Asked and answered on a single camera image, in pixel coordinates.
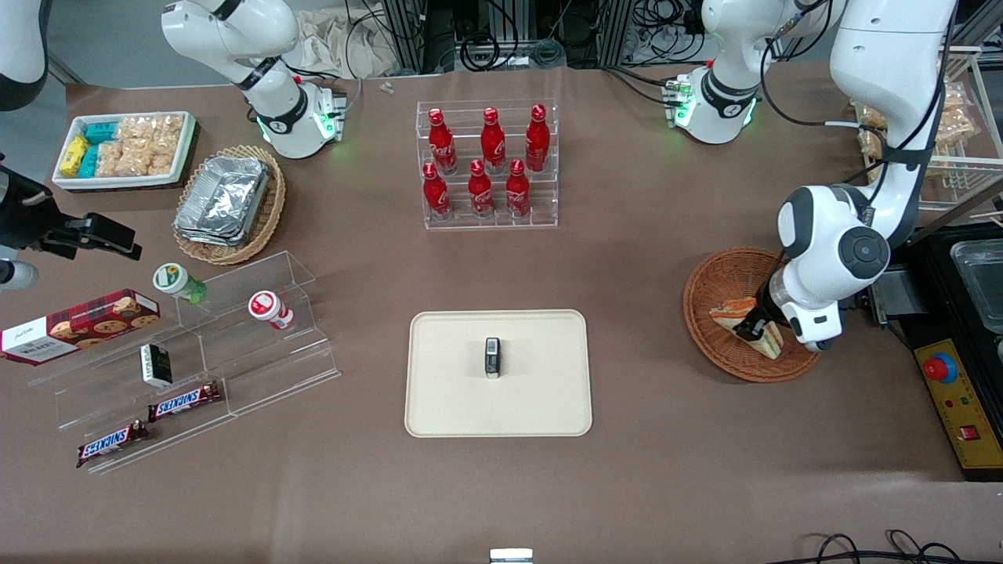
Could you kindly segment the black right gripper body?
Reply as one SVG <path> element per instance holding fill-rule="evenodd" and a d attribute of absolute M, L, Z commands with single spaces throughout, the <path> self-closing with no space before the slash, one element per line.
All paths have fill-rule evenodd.
<path fill-rule="evenodd" d="M 25 249 L 60 224 L 60 207 L 43 185 L 3 168 L 1 170 L 1 246 Z"/>

